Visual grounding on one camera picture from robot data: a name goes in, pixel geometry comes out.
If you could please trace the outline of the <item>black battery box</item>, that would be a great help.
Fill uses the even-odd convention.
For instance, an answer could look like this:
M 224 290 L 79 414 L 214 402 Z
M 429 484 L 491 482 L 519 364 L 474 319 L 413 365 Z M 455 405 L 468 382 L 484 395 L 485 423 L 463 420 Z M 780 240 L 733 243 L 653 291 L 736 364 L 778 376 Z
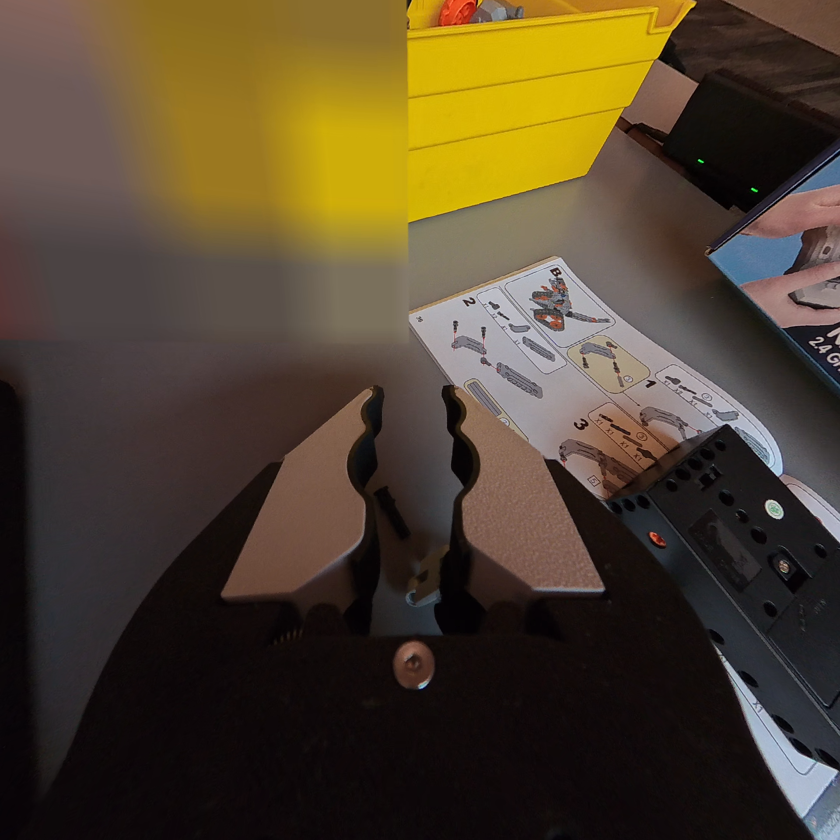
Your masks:
M 794 748 L 837 770 L 832 534 L 729 425 L 682 442 L 605 505 L 673 576 Z

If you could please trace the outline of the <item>yellow plastic bin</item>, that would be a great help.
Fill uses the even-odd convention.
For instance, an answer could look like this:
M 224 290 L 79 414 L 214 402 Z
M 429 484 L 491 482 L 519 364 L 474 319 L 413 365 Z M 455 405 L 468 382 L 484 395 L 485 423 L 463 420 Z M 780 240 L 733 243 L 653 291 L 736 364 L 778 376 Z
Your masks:
M 407 219 L 585 175 L 694 2 L 513 2 L 523 19 L 438 26 L 407 10 Z

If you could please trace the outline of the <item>blue product box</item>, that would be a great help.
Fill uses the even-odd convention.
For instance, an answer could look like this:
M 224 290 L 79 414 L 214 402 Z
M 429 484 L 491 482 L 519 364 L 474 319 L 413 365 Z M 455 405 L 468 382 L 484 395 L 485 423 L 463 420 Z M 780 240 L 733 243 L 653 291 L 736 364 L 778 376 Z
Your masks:
M 839 388 L 839 143 L 707 251 L 835 391 Z

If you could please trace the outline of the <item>black device with green light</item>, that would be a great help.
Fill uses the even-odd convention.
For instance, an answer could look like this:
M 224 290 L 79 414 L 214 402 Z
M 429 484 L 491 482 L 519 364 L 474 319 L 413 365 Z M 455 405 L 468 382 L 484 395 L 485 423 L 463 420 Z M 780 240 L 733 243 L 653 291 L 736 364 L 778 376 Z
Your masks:
M 838 134 L 838 118 L 719 70 L 703 77 L 663 152 L 720 204 L 749 211 Z

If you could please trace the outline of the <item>white instruction booklet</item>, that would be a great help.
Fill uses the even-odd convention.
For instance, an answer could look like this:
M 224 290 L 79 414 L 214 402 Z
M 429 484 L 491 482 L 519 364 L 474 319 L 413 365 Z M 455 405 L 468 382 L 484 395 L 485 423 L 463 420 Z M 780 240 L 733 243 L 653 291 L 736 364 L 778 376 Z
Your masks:
M 451 384 L 555 459 L 628 531 L 605 503 L 682 442 L 729 425 L 838 541 L 838 513 L 783 474 L 761 421 L 618 316 L 562 259 L 415 309 L 410 324 Z M 724 664 L 762 738 L 791 752 L 801 772 L 819 762 L 795 749 Z

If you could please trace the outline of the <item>black connector pin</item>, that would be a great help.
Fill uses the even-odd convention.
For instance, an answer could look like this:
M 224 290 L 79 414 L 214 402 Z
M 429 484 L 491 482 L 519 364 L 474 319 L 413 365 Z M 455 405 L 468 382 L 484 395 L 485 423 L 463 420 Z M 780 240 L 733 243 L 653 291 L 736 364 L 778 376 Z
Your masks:
M 388 486 L 382 486 L 375 490 L 374 498 L 378 501 L 381 510 L 385 514 L 387 521 L 391 524 L 397 538 L 399 540 L 409 539 L 412 535 L 411 530 L 398 510 L 396 500 Z

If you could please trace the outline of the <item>small light grey building piece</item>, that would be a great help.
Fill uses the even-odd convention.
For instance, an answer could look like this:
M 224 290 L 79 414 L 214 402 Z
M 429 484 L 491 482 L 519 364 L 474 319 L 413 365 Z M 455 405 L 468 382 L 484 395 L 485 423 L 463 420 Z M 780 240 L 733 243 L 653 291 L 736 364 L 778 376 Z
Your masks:
M 410 579 L 406 602 L 410 606 L 423 607 L 440 601 L 440 566 L 448 552 L 448 545 L 431 552 L 419 565 L 419 572 Z

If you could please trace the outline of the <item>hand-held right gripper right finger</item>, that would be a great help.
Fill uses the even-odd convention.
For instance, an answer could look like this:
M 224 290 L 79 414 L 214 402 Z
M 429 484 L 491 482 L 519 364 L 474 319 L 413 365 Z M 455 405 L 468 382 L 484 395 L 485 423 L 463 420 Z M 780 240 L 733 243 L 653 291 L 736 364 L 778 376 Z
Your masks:
M 436 621 L 473 634 L 499 602 L 599 597 L 605 587 L 546 460 L 462 388 L 443 388 L 462 484 L 439 573 Z

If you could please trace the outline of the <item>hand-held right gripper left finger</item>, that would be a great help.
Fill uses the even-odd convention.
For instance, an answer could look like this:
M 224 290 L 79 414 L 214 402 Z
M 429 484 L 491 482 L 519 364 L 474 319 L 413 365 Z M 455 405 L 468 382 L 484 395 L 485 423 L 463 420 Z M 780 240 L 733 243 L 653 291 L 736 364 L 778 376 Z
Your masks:
M 384 392 L 362 391 L 282 460 L 222 590 L 226 602 L 339 609 L 352 633 L 371 627 L 380 577 L 374 503 Z

